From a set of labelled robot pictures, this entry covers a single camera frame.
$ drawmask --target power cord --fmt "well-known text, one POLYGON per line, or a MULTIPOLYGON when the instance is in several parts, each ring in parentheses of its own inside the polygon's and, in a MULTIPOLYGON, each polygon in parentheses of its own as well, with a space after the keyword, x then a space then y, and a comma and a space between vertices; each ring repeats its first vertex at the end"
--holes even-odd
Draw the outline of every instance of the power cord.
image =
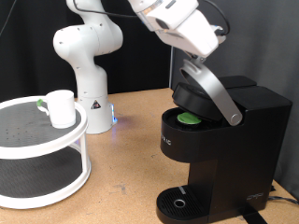
POLYGON ((286 200, 290 203, 294 203, 294 204, 299 205, 299 202, 296 201, 295 199, 282 198, 282 197, 278 197, 278 196, 271 196, 271 197, 268 198, 268 201, 274 201, 274 200, 286 200))
POLYGON ((93 10, 86 10, 82 8, 77 7, 76 0, 73 0, 74 6, 76 10, 82 11, 82 12, 93 12, 93 13, 99 13, 99 14, 104 14, 112 17, 119 17, 119 18, 126 18, 126 19, 137 19, 137 16, 127 16, 127 15, 121 15, 121 14, 115 14, 115 13, 110 13, 110 12, 101 12, 101 11, 93 11, 93 10))
POLYGON ((223 17, 227 30, 226 32, 221 32, 219 33, 219 35, 228 35, 231 32, 231 25, 230 22, 228 21, 228 19, 226 18, 226 16, 224 15, 223 11, 213 2, 209 1, 209 0, 204 0, 205 2, 209 3, 210 5, 212 5, 214 8, 216 8, 219 13, 221 14, 221 16, 223 17))
POLYGON ((10 14, 11 14, 11 12, 12 12, 12 9, 15 7, 16 3, 17 3, 17 0, 15 0, 15 1, 13 2, 12 6, 11 6, 11 8, 10 8, 9 14, 8 14, 8 16, 7 16, 6 23, 4 23, 4 26, 3 26, 3 28, 2 28, 2 30, 1 30, 1 32, 0 32, 0 37, 1 37, 1 35, 2 35, 3 31, 4 31, 4 29, 5 29, 6 26, 7 26, 7 23, 8 23, 9 17, 10 17, 10 14))

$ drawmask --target black coffee maker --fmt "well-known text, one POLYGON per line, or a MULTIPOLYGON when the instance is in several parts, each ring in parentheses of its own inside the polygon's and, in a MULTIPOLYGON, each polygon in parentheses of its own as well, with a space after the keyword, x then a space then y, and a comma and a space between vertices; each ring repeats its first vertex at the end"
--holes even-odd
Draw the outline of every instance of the black coffee maker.
POLYGON ((163 154, 190 164, 188 184, 157 199, 165 224, 212 223, 266 206, 292 102, 246 77, 219 81, 241 113, 235 124, 200 85, 179 83, 173 94, 178 107, 163 114, 163 154), (202 122, 181 123, 184 112, 202 122))

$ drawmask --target wooden table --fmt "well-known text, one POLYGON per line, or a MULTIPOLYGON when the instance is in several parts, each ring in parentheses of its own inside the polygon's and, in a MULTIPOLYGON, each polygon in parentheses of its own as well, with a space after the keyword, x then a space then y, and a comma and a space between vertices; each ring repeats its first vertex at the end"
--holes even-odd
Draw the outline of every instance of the wooden table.
MULTIPOLYGON (((30 210, 0 209, 0 224, 154 224, 157 196, 186 185, 189 164, 168 159, 160 150, 161 115, 172 102, 162 89, 109 95, 119 123, 112 130, 88 135, 92 173, 69 198, 30 210)), ((271 195, 292 198, 278 183, 271 195)), ((298 224, 299 206, 269 202, 261 215, 269 224, 298 224)), ((246 224, 242 217, 220 224, 246 224)))

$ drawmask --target mug handle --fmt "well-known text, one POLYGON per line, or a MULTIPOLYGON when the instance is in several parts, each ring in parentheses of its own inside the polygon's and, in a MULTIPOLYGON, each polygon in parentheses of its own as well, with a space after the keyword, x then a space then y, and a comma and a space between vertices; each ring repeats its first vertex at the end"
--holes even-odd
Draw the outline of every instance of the mug handle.
POLYGON ((43 102, 47 102, 47 100, 42 100, 42 99, 39 99, 37 102, 36 102, 36 105, 37 105, 37 108, 42 111, 42 112, 45 112, 47 114, 47 116, 49 115, 49 111, 48 109, 46 109, 45 107, 41 106, 41 104, 43 102))

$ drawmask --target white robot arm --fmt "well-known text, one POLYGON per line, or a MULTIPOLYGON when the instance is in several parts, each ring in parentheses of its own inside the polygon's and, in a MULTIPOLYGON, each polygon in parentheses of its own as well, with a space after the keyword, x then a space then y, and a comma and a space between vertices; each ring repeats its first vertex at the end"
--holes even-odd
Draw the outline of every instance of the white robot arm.
POLYGON ((196 10, 197 0, 129 0, 136 15, 168 45, 207 57, 219 45, 213 28, 196 10))
MULTIPOLYGON (((122 32, 107 15, 78 11, 73 0, 66 0, 66 3, 79 14, 85 25, 57 31, 53 45, 57 54, 75 71, 78 102, 86 110, 89 120, 87 133, 103 133, 112 127, 115 120, 107 97, 107 74, 94 64, 93 57, 119 49, 122 32)), ((76 3, 82 8, 104 11, 100 0, 76 0, 76 3)))

